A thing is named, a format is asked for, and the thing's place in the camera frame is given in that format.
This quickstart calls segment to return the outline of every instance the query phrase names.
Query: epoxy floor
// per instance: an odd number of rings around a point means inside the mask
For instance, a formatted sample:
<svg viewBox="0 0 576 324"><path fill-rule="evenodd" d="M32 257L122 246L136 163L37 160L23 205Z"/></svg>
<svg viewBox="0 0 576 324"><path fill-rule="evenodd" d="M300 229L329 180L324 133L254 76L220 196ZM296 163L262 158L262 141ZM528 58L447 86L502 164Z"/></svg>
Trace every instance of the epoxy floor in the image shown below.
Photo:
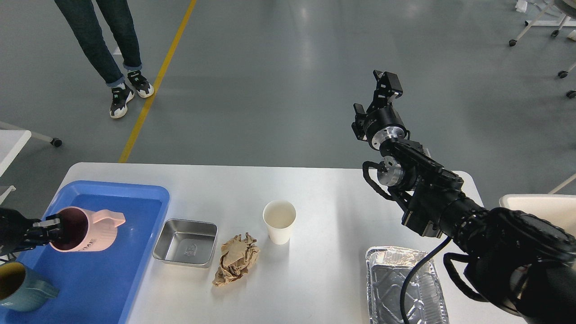
<svg viewBox="0 0 576 324"><path fill-rule="evenodd" d="M576 172L576 76L556 77L574 28L534 27L511 48L527 19L515 3L198 0L128 162L360 168L380 156L355 139L352 104L370 103L379 69L400 77L412 139L470 173L488 208L548 193ZM129 4L154 81L190 2ZM40 217L70 166L118 161L144 100L108 117L109 89L53 2L4 0L0 21L0 120L64 141L31 139L0 178L17 188L3 206Z"/></svg>

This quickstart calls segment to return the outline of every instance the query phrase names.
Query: stainless steel tray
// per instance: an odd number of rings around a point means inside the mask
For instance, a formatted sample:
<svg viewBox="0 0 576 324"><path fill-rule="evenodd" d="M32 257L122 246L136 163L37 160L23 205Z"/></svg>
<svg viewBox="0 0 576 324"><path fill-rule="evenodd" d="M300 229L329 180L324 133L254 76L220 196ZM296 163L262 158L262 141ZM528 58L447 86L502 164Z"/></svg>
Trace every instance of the stainless steel tray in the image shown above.
<svg viewBox="0 0 576 324"><path fill-rule="evenodd" d="M400 289L408 272L426 252L374 246L366 252L367 297L371 324L402 324ZM433 260L422 266L406 290L411 323L448 324L448 312Z"/></svg>
<svg viewBox="0 0 576 324"><path fill-rule="evenodd" d="M164 223L152 255L171 265L210 267L218 228L202 221L170 219Z"/></svg>

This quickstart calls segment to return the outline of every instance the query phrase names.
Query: blue tray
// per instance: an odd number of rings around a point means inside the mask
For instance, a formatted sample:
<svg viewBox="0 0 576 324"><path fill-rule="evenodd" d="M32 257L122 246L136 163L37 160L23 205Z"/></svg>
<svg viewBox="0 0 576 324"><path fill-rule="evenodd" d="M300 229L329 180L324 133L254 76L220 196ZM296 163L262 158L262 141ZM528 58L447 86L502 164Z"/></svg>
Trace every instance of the blue tray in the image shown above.
<svg viewBox="0 0 576 324"><path fill-rule="evenodd" d="M68 206L124 213L126 223L108 249L60 253L50 246L20 254L18 261L60 289L38 310L0 307L0 323L125 323L170 195L163 187L75 181L56 195L44 217Z"/></svg>

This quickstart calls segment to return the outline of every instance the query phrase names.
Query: shoe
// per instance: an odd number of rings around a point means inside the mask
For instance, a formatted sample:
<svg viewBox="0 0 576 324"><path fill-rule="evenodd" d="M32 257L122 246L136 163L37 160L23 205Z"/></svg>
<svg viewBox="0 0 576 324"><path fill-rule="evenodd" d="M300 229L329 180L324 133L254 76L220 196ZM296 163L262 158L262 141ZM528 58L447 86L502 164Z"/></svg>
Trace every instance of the shoe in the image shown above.
<svg viewBox="0 0 576 324"><path fill-rule="evenodd" d="M126 87L122 89L121 87L112 88L112 105L110 106L110 117L116 119L124 116L128 111L128 106L126 105L128 101L134 98L134 91L130 89L126 84Z"/></svg>
<svg viewBox="0 0 576 324"><path fill-rule="evenodd" d="M140 71L128 73L128 80L130 80L130 83L132 83L136 92L138 92L138 96L148 98L154 94L154 87L142 76Z"/></svg>

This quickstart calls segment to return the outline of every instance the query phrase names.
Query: mug handle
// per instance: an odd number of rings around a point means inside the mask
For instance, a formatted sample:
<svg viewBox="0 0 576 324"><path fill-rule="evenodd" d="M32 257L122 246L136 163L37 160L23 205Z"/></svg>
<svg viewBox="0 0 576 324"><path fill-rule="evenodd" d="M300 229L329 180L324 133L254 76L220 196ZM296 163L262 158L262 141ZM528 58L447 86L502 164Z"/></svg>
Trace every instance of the mug handle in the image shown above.
<svg viewBox="0 0 576 324"><path fill-rule="evenodd" d="M27 289L37 290L44 294L46 298L56 298L60 292L58 288L42 280L32 280L30 287L27 287Z"/></svg>
<svg viewBox="0 0 576 324"><path fill-rule="evenodd" d="M114 222L114 227L118 227L126 222L123 213L116 213L108 209L99 210L92 215L94 223L105 219L111 219Z"/></svg>

